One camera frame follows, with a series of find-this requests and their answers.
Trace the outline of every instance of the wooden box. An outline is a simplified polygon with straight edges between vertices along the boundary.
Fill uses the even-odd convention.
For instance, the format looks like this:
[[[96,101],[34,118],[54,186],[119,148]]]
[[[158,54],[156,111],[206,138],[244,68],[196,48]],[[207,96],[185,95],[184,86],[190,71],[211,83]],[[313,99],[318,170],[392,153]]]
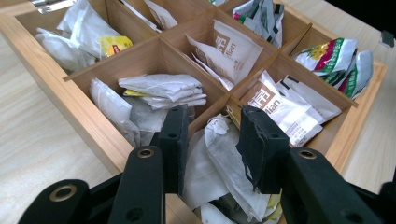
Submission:
[[[71,75],[67,75],[34,39],[37,27],[54,31],[66,9],[47,14],[32,11],[16,16],[1,15],[0,31],[22,58],[35,81],[113,174],[123,170],[133,147],[92,102],[89,87],[94,77],[118,93],[122,91],[118,86],[121,77],[187,73],[197,78],[203,83],[207,103],[196,107],[196,119],[189,127],[189,136],[192,136],[204,128],[211,117],[218,113],[225,114],[227,105],[237,111],[242,104],[241,97],[263,69],[267,69],[275,81],[287,74],[294,75],[342,109],[342,113],[327,122],[323,131],[307,145],[321,151],[341,172],[387,70],[384,64],[375,60],[375,73],[367,89],[355,101],[348,99],[291,58],[301,49],[338,36],[288,6],[285,6],[283,19],[283,45],[277,49],[232,18],[232,9],[246,1],[229,0],[214,7],[207,0],[155,0],[153,2],[168,9],[178,22],[177,26],[162,33],[149,28],[119,0],[90,2],[110,26],[127,35],[134,45]],[[143,0],[126,2],[156,23]],[[231,91],[226,91],[192,59],[192,48],[186,38],[190,35],[198,41],[209,43],[213,20],[232,26],[263,46],[262,54],[248,77]],[[171,204],[181,206],[177,199],[173,199]],[[191,223],[191,219],[180,219],[183,223]]]

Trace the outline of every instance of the white tea bag packet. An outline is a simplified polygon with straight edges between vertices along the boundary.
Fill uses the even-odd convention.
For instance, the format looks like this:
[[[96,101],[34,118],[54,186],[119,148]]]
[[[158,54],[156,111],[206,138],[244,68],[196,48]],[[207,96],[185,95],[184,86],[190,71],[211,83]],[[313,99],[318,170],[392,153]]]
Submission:
[[[224,216],[215,205],[210,203],[203,204],[200,213],[202,223],[205,224],[235,224]]]
[[[229,80],[238,84],[244,79],[262,53],[262,47],[251,38],[221,21],[214,20],[213,44],[233,60],[233,74]]]
[[[206,94],[195,93],[194,95],[172,101],[158,96],[142,96],[140,99],[151,106],[152,109],[170,109],[177,105],[187,104],[188,107],[206,104]]]
[[[216,74],[215,76],[212,75],[214,78],[220,77],[224,82],[228,80],[234,85],[232,80],[234,73],[233,59],[223,55],[222,52],[213,46],[199,43],[188,35],[186,37],[190,44],[196,47],[195,55],[192,54],[194,58],[198,58],[201,63],[206,64]]]
[[[359,52],[350,73],[338,90],[349,98],[355,99],[367,87],[373,73],[373,53],[370,50]]]
[[[64,14],[57,28],[70,34],[70,40],[98,59],[102,49],[99,39],[102,36],[120,36],[93,9],[88,0],[78,0]]]
[[[261,221],[270,195],[256,192],[245,175],[242,156],[236,149],[239,131],[230,119],[218,115],[205,127],[207,153],[219,171],[227,189],[247,214]]]
[[[153,74],[126,77],[119,79],[119,85],[128,90],[168,98],[172,102],[202,93],[201,82],[186,74]]]
[[[143,16],[139,11],[134,9],[131,5],[129,5],[125,0],[120,0],[126,7],[128,7],[138,18],[140,18],[143,22],[145,22],[151,29],[154,31],[161,33],[162,31],[157,28],[157,25],[148,20],[145,16]]]
[[[35,39],[67,73],[74,73],[95,63],[95,58],[79,49],[79,44],[37,28]]]
[[[283,80],[276,83],[277,89],[286,97],[294,102],[298,102],[301,105],[309,105],[309,103],[294,89],[291,89]],[[309,105],[309,109],[306,112],[309,116],[315,119],[319,124],[322,124],[325,119],[319,114],[319,112]]]
[[[182,199],[194,210],[227,193],[227,187],[207,155],[204,130],[201,130],[189,141]]]
[[[268,114],[294,146],[301,146],[312,138],[307,134],[313,130],[321,130],[318,122],[307,114],[311,105],[282,96],[266,70],[241,100]]]
[[[320,95],[317,91],[290,76],[283,79],[290,88],[298,92],[309,104],[316,109],[325,121],[334,118],[341,113],[341,109],[331,101]]]
[[[159,5],[149,0],[145,0],[145,3],[148,5],[154,19],[161,25],[164,30],[168,30],[177,25],[177,21],[175,20],[175,18],[173,18],[168,10],[160,7]]]
[[[99,110],[115,125],[125,139],[133,147],[140,147],[139,129],[129,120],[131,105],[97,77],[91,81],[90,93]]]
[[[209,66],[207,66],[205,63],[201,62],[201,60],[195,57],[194,54],[192,54],[192,56],[194,57],[195,61],[198,62],[198,64],[200,64],[206,70],[206,72],[209,73],[209,75],[211,75],[213,78],[215,78],[227,91],[230,91],[234,87],[234,84],[226,77],[219,76]]]
[[[322,45],[304,49],[294,56],[296,62],[317,76],[347,70],[358,45],[356,39],[336,38]]]

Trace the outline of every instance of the black plastic part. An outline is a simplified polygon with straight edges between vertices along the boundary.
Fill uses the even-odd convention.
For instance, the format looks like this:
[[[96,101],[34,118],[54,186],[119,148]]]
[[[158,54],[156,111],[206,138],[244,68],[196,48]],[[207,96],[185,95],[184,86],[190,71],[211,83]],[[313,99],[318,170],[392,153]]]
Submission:
[[[307,147],[291,149],[287,169],[291,184],[282,191],[281,203],[288,224],[382,223],[318,151]],[[298,217],[298,208],[306,209],[307,220]]]
[[[78,179],[66,179],[41,191],[25,210],[19,223],[86,223],[90,211],[88,184]]]
[[[188,128],[187,105],[169,109],[158,136],[158,147],[163,152],[165,193],[183,192]]]
[[[122,174],[108,223],[165,222],[163,154],[148,146],[134,149]]]
[[[288,156],[289,138],[261,109],[242,105],[241,114],[241,132],[236,148],[248,168],[247,178],[261,193],[278,194],[281,188],[279,163]]]

